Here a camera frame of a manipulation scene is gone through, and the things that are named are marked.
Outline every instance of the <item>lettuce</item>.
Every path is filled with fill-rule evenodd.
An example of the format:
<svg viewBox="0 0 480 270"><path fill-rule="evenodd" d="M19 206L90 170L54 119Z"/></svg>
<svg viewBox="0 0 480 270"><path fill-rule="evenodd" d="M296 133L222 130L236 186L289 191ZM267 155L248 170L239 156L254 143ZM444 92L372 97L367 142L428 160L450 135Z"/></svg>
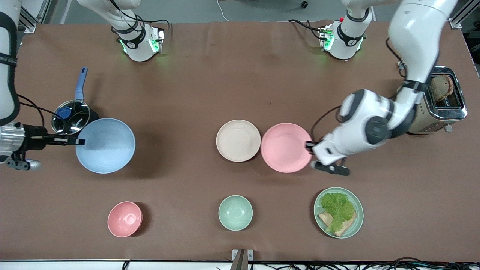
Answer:
<svg viewBox="0 0 480 270"><path fill-rule="evenodd" d="M333 217L332 224L327 228L328 232L340 230L342 223L349 221L355 212L355 208L345 194L327 193L320 199L320 203L325 211Z"/></svg>

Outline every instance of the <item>brown table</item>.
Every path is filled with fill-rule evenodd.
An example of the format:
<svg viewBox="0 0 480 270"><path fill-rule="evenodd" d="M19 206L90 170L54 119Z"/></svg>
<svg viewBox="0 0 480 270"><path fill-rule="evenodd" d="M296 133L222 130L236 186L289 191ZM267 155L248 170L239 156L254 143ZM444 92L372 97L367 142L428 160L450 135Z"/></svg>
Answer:
<svg viewBox="0 0 480 270"><path fill-rule="evenodd" d="M459 30L445 28L439 61L457 73L468 102L453 133L405 135L352 156L350 177L311 168L283 174L260 155L232 163L215 147L218 129L233 119L261 134L282 122L309 129L359 88L390 96L402 81L384 45L387 26L372 23L362 50L339 61L290 23L174 25L169 54L137 63L109 25L39 25L20 49L17 92L55 109L73 98L88 66L86 101L126 122L137 148L108 175L82 167L74 147L28 152L40 171L1 166L1 259L223 259L253 248L263 260L478 260L480 84ZM18 120L39 123L24 107ZM336 125L329 116L317 136ZM363 204L365 222L352 238L330 238L313 219L315 198L332 186ZM233 194L254 207L241 232L218 220L220 202ZM145 220L135 237L116 238L107 215L126 200L141 203Z"/></svg>

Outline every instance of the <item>green bowl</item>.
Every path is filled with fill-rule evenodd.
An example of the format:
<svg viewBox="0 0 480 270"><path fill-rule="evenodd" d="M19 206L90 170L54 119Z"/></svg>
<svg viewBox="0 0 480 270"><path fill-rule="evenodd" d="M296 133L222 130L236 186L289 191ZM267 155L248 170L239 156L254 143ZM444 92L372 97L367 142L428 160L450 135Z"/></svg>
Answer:
<svg viewBox="0 0 480 270"><path fill-rule="evenodd" d="M218 208L218 218L222 225L231 231L241 231L250 224L253 208L242 196L232 195L223 200Z"/></svg>
<svg viewBox="0 0 480 270"><path fill-rule="evenodd" d="M357 212L357 218L354 220L353 224L340 237L336 236L334 233L327 232L327 225L325 225L325 223L318 217L319 214L325 212L325 209L322 207L322 204L320 203L320 199L325 194L329 194L329 193L341 193L341 194L347 195L348 200L353 204L353 207ZM317 224L320 227L320 229L322 229L322 231L324 231L327 235L333 238L352 237L356 233L358 233L358 231L360 230L363 224L363 207L361 206L359 199L353 193L341 187L330 187L322 191L318 195L317 199L315 200L315 204L313 205L313 215L315 216L315 220L317 221Z"/></svg>

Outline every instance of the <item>silver toaster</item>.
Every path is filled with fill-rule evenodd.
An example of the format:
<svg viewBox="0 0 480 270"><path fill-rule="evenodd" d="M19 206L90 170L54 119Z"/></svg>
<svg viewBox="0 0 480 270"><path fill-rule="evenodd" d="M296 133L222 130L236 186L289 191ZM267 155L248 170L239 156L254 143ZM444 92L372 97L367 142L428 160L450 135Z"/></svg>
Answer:
<svg viewBox="0 0 480 270"><path fill-rule="evenodd" d="M452 124L467 116L467 105L462 89L455 73L444 66L435 66L432 78L441 74L449 76L454 83L454 91L443 100L435 102L430 87L424 92L420 104L417 105L417 114L408 129L411 134L426 135L444 129L452 132Z"/></svg>

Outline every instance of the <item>pink plate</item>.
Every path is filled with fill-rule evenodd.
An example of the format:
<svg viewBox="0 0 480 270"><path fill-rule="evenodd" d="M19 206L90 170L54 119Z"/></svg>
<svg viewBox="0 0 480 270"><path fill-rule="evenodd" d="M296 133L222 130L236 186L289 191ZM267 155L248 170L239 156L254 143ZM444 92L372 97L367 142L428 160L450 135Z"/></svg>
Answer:
<svg viewBox="0 0 480 270"><path fill-rule="evenodd" d="M305 142L311 140L302 127L282 123L267 130L260 151L265 162L275 171L298 172L312 159L305 149Z"/></svg>
<svg viewBox="0 0 480 270"><path fill-rule="evenodd" d="M142 224L142 211L132 202L117 204L108 214L108 229L116 237L132 235Z"/></svg>

